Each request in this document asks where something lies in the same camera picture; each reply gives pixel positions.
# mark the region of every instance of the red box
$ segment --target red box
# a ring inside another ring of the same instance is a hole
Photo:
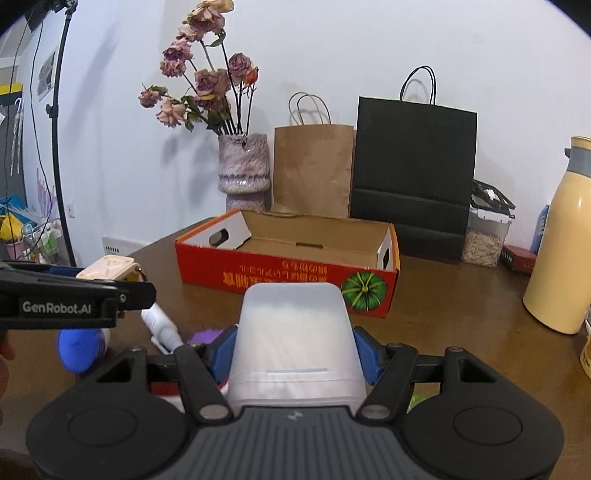
[[[185,283],[238,293],[262,282],[329,282],[351,313],[388,314],[400,274],[394,226],[234,210],[177,238]]]
[[[531,275],[534,270],[536,254],[521,247],[505,245],[501,251],[501,261],[511,270]]]

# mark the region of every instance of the plastic container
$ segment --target plastic container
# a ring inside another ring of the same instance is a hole
[[[249,288],[236,337],[228,403],[348,406],[366,397],[349,316],[329,283],[261,283]]]
[[[498,189],[474,180],[462,261],[496,267],[515,215],[515,205]]]

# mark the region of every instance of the thermos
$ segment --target thermos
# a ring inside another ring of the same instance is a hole
[[[574,334],[591,304],[591,138],[571,138],[569,158],[523,304],[546,326]]]

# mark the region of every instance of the human hand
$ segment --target human hand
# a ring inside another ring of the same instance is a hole
[[[14,350],[12,350],[10,343],[8,343],[7,332],[0,332],[0,399],[2,399],[8,386],[8,366],[3,360],[3,357],[6,360],[14,360]],[[2,409],[0,408],[0,425],[3,419]]]

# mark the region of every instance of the dried flower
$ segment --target dried flower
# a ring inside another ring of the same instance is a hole
[[[205,32],[200,30],[195,30],[191,25],[187,23],[185,20],[183,24],[178,29],[177,38],[186,38],[189,42],[199,41],[203,39]]]
[[[204,35],[207,32],[220,34],[226,24],[222,14],[205,2],[201,2],[195,10],[188,14],[187,22]]]
[[[156,106],[160,100],[162,100],[162,96],[156,90],[149,90],[145,89],[142,93],[139,94],[139,104],[144,108],[152,108]]]
[[[221,14],[227,14],[234,10],[234,0],[203,0],[201,3],[214,8]]]
[[[156,115],[158,120],[167,127],[175,128],[185,121],[186,107],[178,101],[166,97],[160,105],[160,111]]]
[[[254,85],[258,80],[258,67],[254,67],[244,76],[244,85]]]
[[[217,98],[214,97],[211,100],[205,100],[201,97],[196,96],[195,97],[195,103],[197,103],[197,105],[201,108],[203,108],[204,110],[224,110],[225,105],[224,105],[224,101],[221,98]]]
[[[226,70],[219,69],[216,72],[199,70],[195,72],[197,93],[202,100],[221,99],[230,89],[230,78]]]
[[[186,37],[173,41],[170,46],[163,51],[165,60],[187,61],[193,58],[191,53],[191,44]]]
[[[180,77],[187,71],[187,66],[182,60],[163,60],[160,62],[160,70],[167,77]]]
[[[232,76],[234,85],[240,85],[244,76],[252,70],[251,59],[243,53],[235,53],[228,60],[228,72]]]

